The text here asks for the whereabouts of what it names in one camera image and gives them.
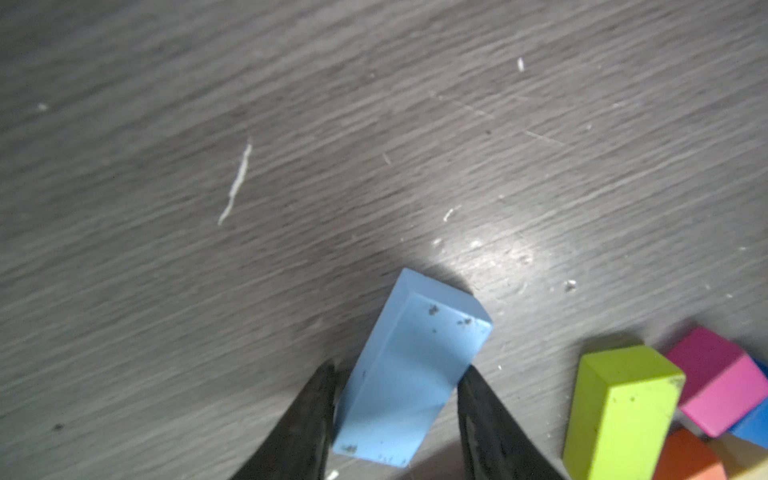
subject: dark blue block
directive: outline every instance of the dark blue block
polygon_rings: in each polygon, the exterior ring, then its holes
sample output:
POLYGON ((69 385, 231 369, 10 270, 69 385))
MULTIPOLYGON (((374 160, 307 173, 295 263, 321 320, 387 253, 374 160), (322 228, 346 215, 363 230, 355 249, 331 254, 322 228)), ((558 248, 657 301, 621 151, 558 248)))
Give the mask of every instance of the dark blue block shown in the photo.
POLYGON ((408 465, 491 329, 473 296, 404 269, 339 399, 333 451, 408 465))
MULTIPOLYGON (((763 374, 768 377, 768 366, 757 360, 755 360, 755 363, 763 371, 763 374)), ((732 426, 730 432, 740 439, 768 449, 768 399, 763 400, 763 403, 760 403, 736 425, 732 426)))

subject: wooden block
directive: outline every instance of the wooden block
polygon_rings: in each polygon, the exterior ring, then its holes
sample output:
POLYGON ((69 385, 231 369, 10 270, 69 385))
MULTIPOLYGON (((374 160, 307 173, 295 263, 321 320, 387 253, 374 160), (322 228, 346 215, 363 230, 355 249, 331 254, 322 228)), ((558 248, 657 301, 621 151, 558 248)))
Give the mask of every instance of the wooden block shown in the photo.
POLYGON ((404 269, 339 398, 333 451, 407 466, 491 329, 472 295, 404 269))
POLYGON ((687 377, 680 410, 718 437, 768 398, 768 379, 735 343, 699 327, 667 358, 687 377))
POLYGON ((648 346, 582 356, 563 452, 573 480, 650 480, 684 383, 648 346))
MULTIPOLYGON (((755 359, 752 360, 763 372, 763 375, 768 377, 768 366, 755 359)), ((732 426, 730 432, 740 439, 768 449, 768 399, 763 400, 736 425, 732 426)))
POLYGON ((742 440, 730 433, 710 440, 707 445, 720 457, 731 480, 766 480, 768 449, 742 440))
POLYGON ((686 429, 667 437, 654 480, 727 480, 715 452, 686 429))

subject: toy block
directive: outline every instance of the toy block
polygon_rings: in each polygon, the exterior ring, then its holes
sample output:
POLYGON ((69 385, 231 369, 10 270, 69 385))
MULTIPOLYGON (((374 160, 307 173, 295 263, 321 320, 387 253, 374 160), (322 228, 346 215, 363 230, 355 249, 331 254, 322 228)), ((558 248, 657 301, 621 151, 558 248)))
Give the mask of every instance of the toy block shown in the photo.
POLYGON ((718 437, 768 398, 768 379, 735 343, 699 327, 668 354, 687 377, 680 410, 718 437))
POLYGON ((707 445, 720 457, 730 480, 768 478, 768 449, 730 433, 710 440, 707 445))
POLYGON ((472 295, 404 269, 339 398, 333 451, 407 466, 492 328, 472 295))
POLYGON ((715 452, 686 429, 667 437, 654 480, 727 480, 715 452))
POLYGON ((684 383, 649 346, 582 356, 563 452, 573 480, 650 480, 684 383))
MULTIPOLYGON (((752 360, 763 372, 763 376, 768 377, 768 366, 755 359, 752 360)), ((768 449, 768 399, 763 400, 736 425, 732 426, 730 432, 740 439, 768 449)))

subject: wood grain surface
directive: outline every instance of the wood grain surface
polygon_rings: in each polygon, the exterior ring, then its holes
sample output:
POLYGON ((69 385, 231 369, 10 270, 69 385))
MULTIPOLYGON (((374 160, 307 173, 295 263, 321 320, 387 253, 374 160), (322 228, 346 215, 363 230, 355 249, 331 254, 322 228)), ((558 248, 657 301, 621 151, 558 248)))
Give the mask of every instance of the wood grain surface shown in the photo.
MULTIPOLYGON (((0 477, 227 478, 404 266, 483 302, 475 364, 559 468, 585 348, 698 322, 765 355, 767 25, 760 0, 6 2, 0 477)), ((410 471, 329 471, 447 478, 455 415, 410 471)))

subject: white scratch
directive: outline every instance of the white scratch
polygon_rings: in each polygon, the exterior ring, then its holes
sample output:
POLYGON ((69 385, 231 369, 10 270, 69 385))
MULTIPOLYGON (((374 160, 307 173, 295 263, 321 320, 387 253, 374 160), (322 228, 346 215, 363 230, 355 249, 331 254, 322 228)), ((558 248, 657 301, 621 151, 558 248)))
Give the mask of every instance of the white scratch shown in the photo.
POLYGON ((486 112, 484 112, 482 110, 479 110, 479 109, 477 109, 475 107, 471 107, 471 106, 469 106, 467 104, 463 104, 462 102, 460 102, 458 100, 454 100, 453 98, 450 98, 450 97, 446 97, 445 95, 440 95, 439 93, 437 93, 434 90, 430 90, 429 91, 429 96, 432 97, 432 98, 437 98, 438 100, 449 101, 449 102, 451 102, 452 104, 454 104, 457 107, 463 108, 463 109, 465 109, 467 111, 471 111, 473 114, 477 115, 478 117, 495 118, 493 115, 491 115, 489 113, 486 113, 486 112))
POLYGON ((250 138, 248 138, 248 145, 246 145, 245 150, 243 151, 243 160, 240 162, 240 168, 237 170, 235 181, 232 182, 232 187, 230 187, 230 201, 227 203, 227 208, 225 208, 219 216, 219 225, 221 225, 224 222, 224 219, 230 215, 232 207, 235 204, 235 196, 240 190, 240 187, 243 186, 243 182, 245 181, 245 174, 248 171, 248 157, 250 157, 251 151, 253 151, 253 145, 251 144, 250 138))
POLYGON ((558 145, 565 145, 563 142, 555 140, 554 138, 545 137, 544 135, 535 134, 532 131, 526 130, 525 134, 528 135, 529 137, 537 138, 537 139, 543 140, 543 141, 545 141, 547 143, 558 144, 558 145))
POLYGON ((447 223, 447 222, 448 222, 448 219, 450 218, 450 216, 451 216, 451 215, 453 215, 453 213, 454 213, 455 211, 457 211, 457 210, 458 210, 459 208, 461 208, 461 207, 462 207, 462 206, 461 206, 461 205, 459 205, 459 206, 458 206, 458 207, 456 207, 456 208, 452 208, 451 210, 448 210, 448 213, 446 213, 446 214, 443 216, 443 218, 442 218, 442 221, 444 221, 444 222, 446 222, 446 223, 447 223))

